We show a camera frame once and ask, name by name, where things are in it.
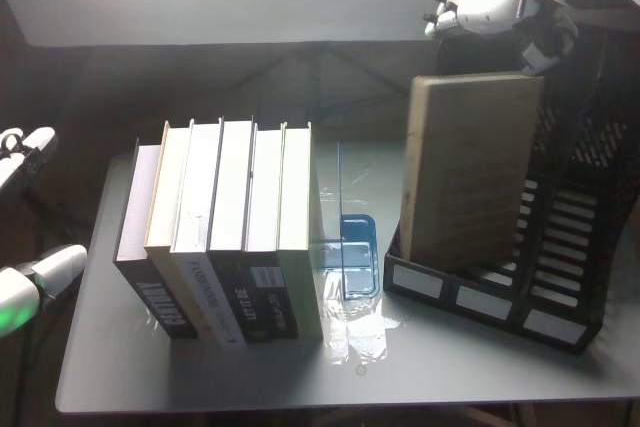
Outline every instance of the black file organizer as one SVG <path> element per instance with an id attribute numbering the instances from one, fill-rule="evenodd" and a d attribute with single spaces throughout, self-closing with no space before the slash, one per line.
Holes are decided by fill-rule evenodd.
<path id="1" fill-rule="evenodd" d="M 468 55 L 469 40 L 459 42 L 443 51 Z M 472 42 L 476 55 L 495 52 L 495 41 Z M 400 259 L 396 232 L 385 291 L 583 351 L 602 327 L 614 250 L 640 190 L 638 59 L 638 37 L 585 30 L 545 76 L 513 259 L 446 274 Z M 444 60 L 442 73 L 465 73 Z"/>

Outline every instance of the row of books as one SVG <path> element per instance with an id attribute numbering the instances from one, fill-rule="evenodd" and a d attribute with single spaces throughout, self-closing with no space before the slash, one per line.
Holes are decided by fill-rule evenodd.
<path id="1" fill-rule="evenodd" d="M 165 123 L 132 170 L 114 264 L 171 338 L 322 337 L 311 125 Z"/>

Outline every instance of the book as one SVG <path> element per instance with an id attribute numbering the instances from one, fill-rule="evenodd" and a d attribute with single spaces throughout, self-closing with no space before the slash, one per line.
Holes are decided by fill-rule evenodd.
<path id="1" fill-rule="evenodd" d="M 246 342 L 269 340 L 267 311 L 244 257 L 253 121 L 223 122 L 218 184 L 207 254 L 227 296 Z"/>
<path id="2" fill-rule="evenodd" d="M 165 122 L 144 249 L 184 309 L 198 336 L 215 341 L 215 334 L 209 322 L 170 252 L 178 217 L 190 133 L 188 128 L 171 128 L 169 123 Z"/>
<path id="3" fill-rule="evenodd" d="M 193 120 L 190 123 L 191 135 L 171 256 L 218 343 L 223 347 L 236 347 L 245 345 L 244 338 L 206 254 L 222 140 L 220 127 L 218 124 L 194 124 Z"/>
<path id="4" fill-rule="evenodd" d="M 510 258 L 542 78 L 418 77 L 400 213 L 405 260 L 451 271 Z"/>
<path id="5" fill-rule="evenodd" d="M 243 256 L 258 291 L 259 309 L 268 312 L 271 336 L 296 338 L 296 321 L 277 254 L 284 132 L 281 128 L 255 134 Z"/>
<path id="6" fill-rule="evenodd" d="M 322 338 L 322 214 L 311 125 L 285 128 L 278 259 L 298 327 L 298 336 Z"/>
<path id="7" fill-rule="evenodd" d="M 159 145 L 136 145 L 113 263 L 169 337 L 195 338 L 196 330 L 144 249 L 160 151 Z"/>

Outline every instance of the white book spine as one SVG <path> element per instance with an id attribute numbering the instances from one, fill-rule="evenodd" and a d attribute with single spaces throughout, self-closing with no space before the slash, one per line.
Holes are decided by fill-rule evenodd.
<path id="1" fill-rule="evenodd" d="M 173 253 L 203 314 L 223 347 L 245 345 L 240 326 L 229 306 L 220 281 L 204 252 Z"/>

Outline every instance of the upright book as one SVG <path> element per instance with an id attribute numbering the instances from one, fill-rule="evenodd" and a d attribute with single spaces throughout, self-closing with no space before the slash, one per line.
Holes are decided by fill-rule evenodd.
<path id="1" fill-rule="evenodd" d="M 169 337 L 195 338 L 189 318 L 144 249 L 160 152 L 159 145 L 136 146 L 113 263 Z"/>
<path id="2" fill-rule="evenodd" d="M 322 214 L 311 125 L 286 128 L 282 164 L 278 259 L 298 336 L 322 338 Z"/>
<path id="3" fill-rule="evenodd" d="M 400 251 L 440 270 L 511 257 L 542 78 L 413 81 Z"/>
<path id="4" fill-rule="evenodd" d="M 295 338 L 296 321 L 277 255 L 284 132 L 284 128 L 260 130 L 255 135 L 244 259 L 258 291 L 259 308 L 268 312 L 271 335 Z"/>
<path id="5" fill-rule="evenodd" d="M 193 121 L 189 126 L 191 136 L 171 255 L 218 343 L 224 347 L 236 347 L 245 345 L 244 338 L 206 254 L 222 140 L 220 127 L 218 124 L 198 125 Z"/>
<path id="6" fill-rule="evenodd" d="M 213 329 L 170 253 L 190 132 L 187 128 L 174 129 L 168 122 L 165 123 L 144 248 L 186 312 L 198 336 L 214 340 Z"/>
<path id="7" fill-rule="evenodd" d="M 246 342 L 271 338 L 268 312 L 261 308 L 251 265 L 242 252 L 254 136 L 253 121 L 222 124 L 218 185 L 207 251 Z"/>

